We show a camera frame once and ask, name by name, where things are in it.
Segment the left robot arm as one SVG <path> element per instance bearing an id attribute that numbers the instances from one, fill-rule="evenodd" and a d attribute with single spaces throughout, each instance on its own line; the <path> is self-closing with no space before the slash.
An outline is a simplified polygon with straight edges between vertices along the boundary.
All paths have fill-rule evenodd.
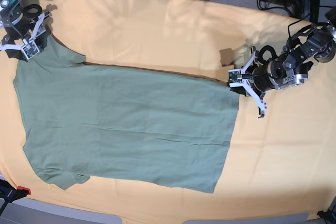
<path id="1" fill-rule="evenodd" d="M 304 84 L 316 63 L 330 62 L 335 55 L 335 8 L 325 17 L 325 23 L 312 23 L 290 34 L 280 55 L 272 46 L 252 49 L 251 59 L 237 74 L 241 87 L 231 90 L 261 100 L 268 90 Z"/>

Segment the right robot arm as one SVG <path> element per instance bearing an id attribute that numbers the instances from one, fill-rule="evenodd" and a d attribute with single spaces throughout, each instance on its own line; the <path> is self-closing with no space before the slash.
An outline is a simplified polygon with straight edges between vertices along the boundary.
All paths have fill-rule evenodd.
<path id="1" fill-rule="evenodd" d="M 46 30 L 43 22 L 50 16 L 38 4 L 22 6 L 23 0 L 1 0 L 1 27 L 6 35 L 1 50 L 39 50 L 36 39 Z"/>

